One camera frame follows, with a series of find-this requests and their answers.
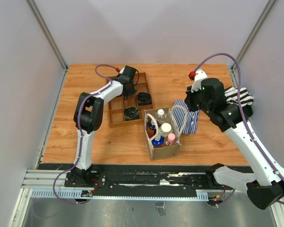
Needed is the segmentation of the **blue white striped cloth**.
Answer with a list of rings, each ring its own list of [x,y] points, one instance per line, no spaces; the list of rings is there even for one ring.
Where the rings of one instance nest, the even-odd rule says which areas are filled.
[[[186,109],[187,111],[187,121],[184,123],[185,120],[185,112],[182,108],[175,107],[173,109],[173,115],[175,117],[176,123],[178,125],[179,130],[182,130],[182,134],[189,135],[189,134],[196,134],[197,124],[198,124],[198,117],[200,111],[190,111],[188,105],[181,100],[176,100],[173,103],[174,106],[178,105]]]

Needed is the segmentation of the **wooden compartment tray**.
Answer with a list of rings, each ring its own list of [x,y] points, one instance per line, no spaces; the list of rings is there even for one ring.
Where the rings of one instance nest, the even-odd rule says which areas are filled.
[[[119,95],[108,102],[108,117],[110,128],[118,128],[124,126],[137,125],[144,122],[144,110],[153,108],[153,101],[151,105],[138,106],[137,95],[140,92],[147,92],[151,94],[150,86],[148,84],[148,76],[146,72],[140,72],[140,77],[137,85],[135,85],[136,93],[132,96],[124,98]],[[137,82],[138,75],[135,75],[134,83]],[[128,107],[137,107],[140,118],[138,120],[126,121],[124,117],[124,109]]]

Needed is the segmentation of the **clear bottle white cap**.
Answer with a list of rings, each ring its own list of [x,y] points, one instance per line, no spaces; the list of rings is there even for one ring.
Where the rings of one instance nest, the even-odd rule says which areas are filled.
[[[155,112],[154,116],[158,119],[166,119],[167,114],[163,109],[159,109]]]

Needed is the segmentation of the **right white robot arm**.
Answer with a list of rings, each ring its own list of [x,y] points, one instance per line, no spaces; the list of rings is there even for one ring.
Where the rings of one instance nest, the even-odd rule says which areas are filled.
[[[208,188],[229,186],[245,193],[261,210],[284,197],[284,168],[269,154],[246,120],[252,115],[251,107],[228,104],[223,83],[217,78],[194,79],[187,88],[185,103],[190,110],[203,111],[237,145],[253,171],[246,174],[215,164],[205,172]]]

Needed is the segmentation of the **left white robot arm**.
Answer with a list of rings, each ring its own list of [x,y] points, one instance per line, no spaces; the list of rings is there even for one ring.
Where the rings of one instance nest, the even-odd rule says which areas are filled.
[[[118,75],[113,78],[102,76],[98,68],[106,66],[115,69]],[[91,152],[97,130],[103,121],[104,106],[117,96],[128,97],[135,94],[134,77],[138,70],[131,66],[119,69],[112,65],[100,64],[95,67],[95,72],[107,80],[107,84],[97,91],[80,94],[74,113],[74,122],[77,128],[78,143],[76,157],[71,168],[71,173],[76,176],[75,181],[81,187],[91,184]]]

